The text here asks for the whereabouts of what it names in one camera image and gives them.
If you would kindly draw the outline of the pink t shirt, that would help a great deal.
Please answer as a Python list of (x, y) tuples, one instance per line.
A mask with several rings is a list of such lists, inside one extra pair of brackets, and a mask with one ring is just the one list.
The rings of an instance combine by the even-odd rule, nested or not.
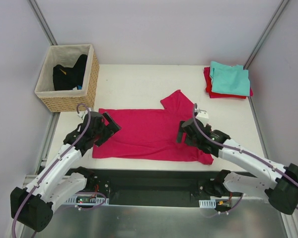
[(160, 101), (162, 109), (99, 109), (121, 127), (107, 142), (92, 150), (94, 159), (128, 158), (174, 162), (200, 162), (211, 165), (213, 158), (181, 140), (181, 121), (192, 117), (194, 104), (176, 90)]

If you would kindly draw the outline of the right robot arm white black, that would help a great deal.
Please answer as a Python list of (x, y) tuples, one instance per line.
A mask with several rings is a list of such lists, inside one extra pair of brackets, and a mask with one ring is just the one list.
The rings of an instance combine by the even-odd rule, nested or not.
[(229, 135), (212, 130), (197, 119), (181, 121), (177, 142), (198, 148), (205, 154), (229, 161), (249, 172), (250, 176), (221, 170), (204, 185), (208, 195), (222, 197), (228, 192), (258, 197), (281, 213), (291, 215), (298, 209), (298, 166), (276, 163), (243, 148)]

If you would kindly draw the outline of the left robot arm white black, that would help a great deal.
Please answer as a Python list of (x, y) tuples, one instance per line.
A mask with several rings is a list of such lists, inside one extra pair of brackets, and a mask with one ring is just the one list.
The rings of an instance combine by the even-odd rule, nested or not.
[(78, 167), (65, 181), (62, 178), (71, 165), (89, 149), (103, 145), (121, 127), (108, 113), (86, 110), (81, 116), (82, 123), (66, 135), (52, 162), (25, 188), (16, 187), (11, 192), (12, 237), (16, 237), (18, 222), (40, 232), (47, 227), (56, 210), (72, 195), (80, 191), (97, 193), (94, 190), (94, 172), (87, 168)]

